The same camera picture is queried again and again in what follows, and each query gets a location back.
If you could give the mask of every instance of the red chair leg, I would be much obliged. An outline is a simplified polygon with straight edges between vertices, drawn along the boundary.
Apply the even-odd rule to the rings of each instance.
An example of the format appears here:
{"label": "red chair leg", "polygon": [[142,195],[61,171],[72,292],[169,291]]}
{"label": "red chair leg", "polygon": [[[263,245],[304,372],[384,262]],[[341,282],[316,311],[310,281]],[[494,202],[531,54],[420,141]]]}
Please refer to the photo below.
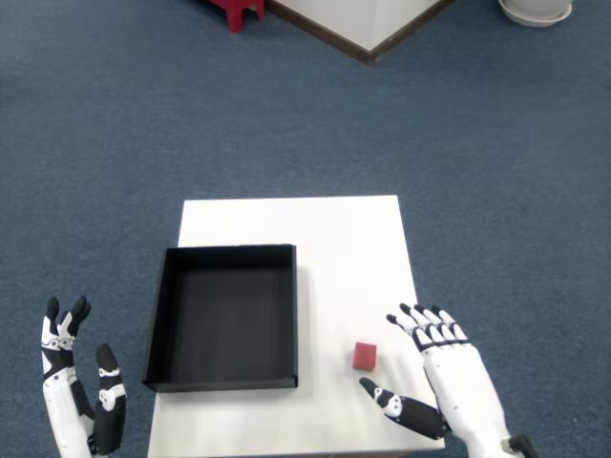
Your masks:
{"label": "red chair leg", "polygon": [[240,33],[242,31],[242,11],[228,11],[227,25],[232,32]]}
{"label": "red chair leg", "polygon": [[260,21],[263,21],[265,17],[265,4],[263,0],[256,0],[255,4],[257,5],[257,17]]}

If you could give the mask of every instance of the open box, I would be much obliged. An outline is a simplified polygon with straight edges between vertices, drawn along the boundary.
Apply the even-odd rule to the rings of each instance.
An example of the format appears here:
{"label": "open box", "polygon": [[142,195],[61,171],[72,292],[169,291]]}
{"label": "open box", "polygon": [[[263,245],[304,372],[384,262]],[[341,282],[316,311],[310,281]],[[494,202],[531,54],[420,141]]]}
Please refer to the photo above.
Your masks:
{"label": "open box", "polygon": [[296,248],[170,248],[143,382],[154,391],[297,386]]}

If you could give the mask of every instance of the tabletop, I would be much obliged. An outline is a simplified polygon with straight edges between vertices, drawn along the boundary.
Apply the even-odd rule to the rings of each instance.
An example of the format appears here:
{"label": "tabletop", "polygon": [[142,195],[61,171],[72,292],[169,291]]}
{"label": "tabletop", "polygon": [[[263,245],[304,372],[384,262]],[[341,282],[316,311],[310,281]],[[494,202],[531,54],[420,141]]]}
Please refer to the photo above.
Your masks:
{"label": "tabletop", "polygon": [[[186,200],[179,246],[297,246],[299,386],[158,393],[149,457],[394,452],[442,448],[394,424],[360,387],[435,406],[411,339],[386,321],[415,303],[396,196]],[[356,342],[377,345],[354,370]]]}

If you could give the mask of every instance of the red cube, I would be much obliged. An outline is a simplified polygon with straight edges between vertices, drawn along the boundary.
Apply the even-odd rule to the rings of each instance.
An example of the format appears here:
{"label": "red cube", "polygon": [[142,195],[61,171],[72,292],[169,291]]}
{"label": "red cube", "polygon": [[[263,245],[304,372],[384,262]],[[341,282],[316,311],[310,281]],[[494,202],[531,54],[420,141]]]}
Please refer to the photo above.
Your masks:
{"label": "red cube", "polygon": [[376,346],[372,343],[357,342],[354,346],[354,359],[352,368],[373,370],[375,367]]}

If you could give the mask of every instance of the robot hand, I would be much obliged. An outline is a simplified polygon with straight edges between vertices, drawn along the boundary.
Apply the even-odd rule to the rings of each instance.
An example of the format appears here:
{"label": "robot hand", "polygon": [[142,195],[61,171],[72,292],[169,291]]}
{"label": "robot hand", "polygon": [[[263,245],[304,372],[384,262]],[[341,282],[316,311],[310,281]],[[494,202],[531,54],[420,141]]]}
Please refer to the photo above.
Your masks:
{"label": "robot hand", "polygon": [[51,298],[42,324],[42,389],[62,458],[107,455],[119,448],[123,432],[125,387],[110,346],[103,344],[97,349],[99,400],[95,412],[76,378],[74,339],[90,310],[82,297],[57,321],[59,303]]}
{"label": "robot hand", "polygon": [[401,310],[404,315],[388,315],[387,319],[410,335],[420,350],[439,409],[397,396],[362,378],[361,385],[386,416],[432,439],[451,430],[465,442],[471,458],[536,458],[526,436],[510,437],[503,407],[479,351],[453,318],[436,307],[431,312],[402,303]]}

